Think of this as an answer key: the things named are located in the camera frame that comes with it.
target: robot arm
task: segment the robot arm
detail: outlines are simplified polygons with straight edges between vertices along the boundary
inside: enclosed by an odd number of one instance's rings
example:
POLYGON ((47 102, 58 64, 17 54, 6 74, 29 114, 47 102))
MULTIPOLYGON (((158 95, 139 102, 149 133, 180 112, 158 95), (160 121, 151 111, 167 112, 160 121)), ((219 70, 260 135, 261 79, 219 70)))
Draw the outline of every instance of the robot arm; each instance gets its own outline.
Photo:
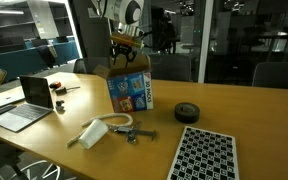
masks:
POLYGON ((119 32, 111 35, 116 43, 112 46, 114 61, 119 54, 125 55, 128 62, 134 61, 136 52, 132 48, 144 47, 140 39, 144 33, 138 28, 144 0, 92 0, 92 3, 99 16, 119 22, 119 32))
POLYGON ((119 22, 121 34, 138 37, 143 34, 138 29, 144 0, 92 0, 99 16, 119 22))

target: metal tool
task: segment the metal tool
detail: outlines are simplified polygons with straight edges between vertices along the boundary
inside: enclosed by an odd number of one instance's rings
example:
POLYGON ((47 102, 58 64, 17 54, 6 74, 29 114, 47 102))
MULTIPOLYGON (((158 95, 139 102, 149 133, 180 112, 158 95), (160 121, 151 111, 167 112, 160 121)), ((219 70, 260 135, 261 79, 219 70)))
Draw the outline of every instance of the metal tool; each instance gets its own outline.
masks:
POLYGON ((127 137, 127 142, 130 144, 136 143, 136 135, 151 136, 152 141, 156 137, 156 131, 142 131, 138 130, 141 125, 141 122, 138 122, 133 128, 120 126, 117 128, 111 128, 116 133, 125 133, 127 137))

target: monitor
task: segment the monitor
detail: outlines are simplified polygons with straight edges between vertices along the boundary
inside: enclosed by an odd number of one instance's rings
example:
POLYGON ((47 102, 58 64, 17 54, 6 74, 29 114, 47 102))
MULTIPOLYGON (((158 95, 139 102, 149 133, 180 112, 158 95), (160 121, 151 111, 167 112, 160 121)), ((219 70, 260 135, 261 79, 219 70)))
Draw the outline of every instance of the monitor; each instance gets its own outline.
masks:
POLYGON ((59 36, 59 37, 56 37, 56 40, 58 43, 64 43, 64 42, 68 42, 68 39, 66 36, 59 36))
POLYGON ((47 39, 34 39, 34 40, 31 40, 31 42, 34 47, 48 45, 47 39))
POLYGON ((8 46, 0 46, 0 53, 18 51, 25 49, 24 44, 14 44, 8 46))

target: cardboard box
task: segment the cardboard box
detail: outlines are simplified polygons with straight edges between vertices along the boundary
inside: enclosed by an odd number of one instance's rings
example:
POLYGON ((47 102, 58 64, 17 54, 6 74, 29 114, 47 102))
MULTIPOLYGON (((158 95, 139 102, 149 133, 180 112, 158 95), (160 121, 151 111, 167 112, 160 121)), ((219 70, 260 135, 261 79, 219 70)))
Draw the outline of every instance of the cardboard box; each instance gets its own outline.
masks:
POLYGON ((94 73, 106 79, 114 112, 133 112, 153 109, 150 58, 137 54, 126 65, 126 58, 118 56, 110 67, 98 65, 94 73))

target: laptop keyboard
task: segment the laptop keyboard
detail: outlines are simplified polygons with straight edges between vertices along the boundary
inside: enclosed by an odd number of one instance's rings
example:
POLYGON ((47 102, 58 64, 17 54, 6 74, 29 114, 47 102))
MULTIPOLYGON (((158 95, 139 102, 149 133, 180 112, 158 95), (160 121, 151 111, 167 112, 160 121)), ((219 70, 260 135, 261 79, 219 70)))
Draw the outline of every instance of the laptop keyboard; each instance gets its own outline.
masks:
POLYGON ((11 111, 9 111, 9 113, 12 113, 17 116, 24 117, 24 118, 28 118, 30 120, 35 120, 45 115, 48 112, 49 112, 48 109, 42 109, 36 106, 30 106, 29 104, 22 104, 21 106, 18 106, 12 109, 11 111))

